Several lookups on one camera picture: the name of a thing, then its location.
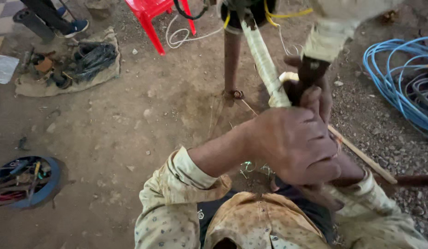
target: sneaker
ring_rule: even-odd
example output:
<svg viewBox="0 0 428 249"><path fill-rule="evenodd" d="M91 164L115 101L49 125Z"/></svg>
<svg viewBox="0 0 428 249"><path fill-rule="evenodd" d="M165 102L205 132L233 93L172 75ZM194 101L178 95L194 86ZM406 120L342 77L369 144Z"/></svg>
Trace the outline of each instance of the sneaker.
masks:
<svg viewBox="0 0 428 249"><path fill-rule="evenodd" d="M67 9L64 6L58 8L57 9L57 15L62 17L62 18L65 17L67 15Z"/></svg>
<svg viewBox="0 0 428 249"><path fill-rule="evenodd" d="M71 33L68 35L65 35L65 38L71 38L75 36L76 34L85 31L88 28L89 21L87 20L76 20L71 22L71 25L73 26L73 29L71 30Z"/></svg>

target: patterned shirt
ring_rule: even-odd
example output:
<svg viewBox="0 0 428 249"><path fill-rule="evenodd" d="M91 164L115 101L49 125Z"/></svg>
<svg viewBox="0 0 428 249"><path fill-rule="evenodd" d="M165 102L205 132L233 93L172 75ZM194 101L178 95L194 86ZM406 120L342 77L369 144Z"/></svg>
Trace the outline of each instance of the patterned shirt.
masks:
<svg viewBox="0 0 428 249"><path fill-rule="evenodd" d="M220 199L230 188L228 176L205 174L185 148L173 152L140 191L143 211L134 229L135 248L199 249L197 203ZM336 221L347 247L428 249L413 220L385 195L370 171L358 184L324 190L345 204ZM330 248L305 213L277 194L241 192L223 203L206 232L204 248L212 249L225 238L238 249Z"/></svg>

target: coiled blue cable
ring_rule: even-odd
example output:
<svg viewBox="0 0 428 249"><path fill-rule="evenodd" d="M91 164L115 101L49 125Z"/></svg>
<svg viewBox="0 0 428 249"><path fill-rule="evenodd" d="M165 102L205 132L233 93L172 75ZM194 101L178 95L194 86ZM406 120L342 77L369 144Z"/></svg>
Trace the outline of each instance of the coiled blue cable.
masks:
<svg viewBox="0 0 428 249"><path fill-rule="evenodd" d="M420 58L424 58L428 61L428 47L419 44L423 40L428 40L428 37L418 38L409 42L400 39L392 39L385 42L380 42L370 46L363 55L363 65L370 74L375 86L378 88L383 97L396 109L398 109L407 121L410 121L413 127L415 127L420 133L428 138L428 116L425 115L421 108L416 106L413 101L406 98L403 94L403 82L402 76L406 69L420 70L428 68L428 64L425 65L409 65L412 61ZM375 54L379 52L391 51L387 59L386 74L378 68L375 61ZM392 55L402 51L407 54L414 55L408 60L403 66L390 68L390 60ZM391 73L401 70L398 77L398 86L396 87L394 79Z"/></svg>

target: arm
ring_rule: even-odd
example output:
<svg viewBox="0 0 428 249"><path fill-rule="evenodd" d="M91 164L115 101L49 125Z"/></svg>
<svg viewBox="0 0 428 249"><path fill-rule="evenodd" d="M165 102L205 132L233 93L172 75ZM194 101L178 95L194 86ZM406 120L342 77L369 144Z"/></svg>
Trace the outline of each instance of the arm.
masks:
<svg viewBox="0 0 428 249"><path fill-rule="evenodd" d="M222 198L231 185L222 174L244 161L266 160L287 182L331 180L336 167L328 158L337 147L313 116L300 108L270 109L204 145L171 154L139 194L143 211L135 227L136 248L199 248L196 203Z"/></svg>
<svg viewBox="0 0 428 249"><path fill-rule="evenodd" d="M402 213L395 201L386 196L372 173L365 170L361 175L363 170L349 157L342 156L338 159L341 179L333 181L337 188L329 188L329 191L345 204L336 218L346 246L354 249L428 249L428 242L414 229L412 218ZM361 181L353 184L357 178Z"/></svg>

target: plastic sheet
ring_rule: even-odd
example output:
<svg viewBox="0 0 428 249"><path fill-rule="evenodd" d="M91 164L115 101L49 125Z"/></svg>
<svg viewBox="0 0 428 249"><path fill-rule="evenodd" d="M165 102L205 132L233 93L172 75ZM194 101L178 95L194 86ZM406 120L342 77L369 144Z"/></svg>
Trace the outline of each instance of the plastic sheet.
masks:
<svg viewBox="0 0 428 249"><path fill-rule="evenodd" d="M10 82L13 73L19 64L19 59L0 55L0 83L7 84Z"/></svg>

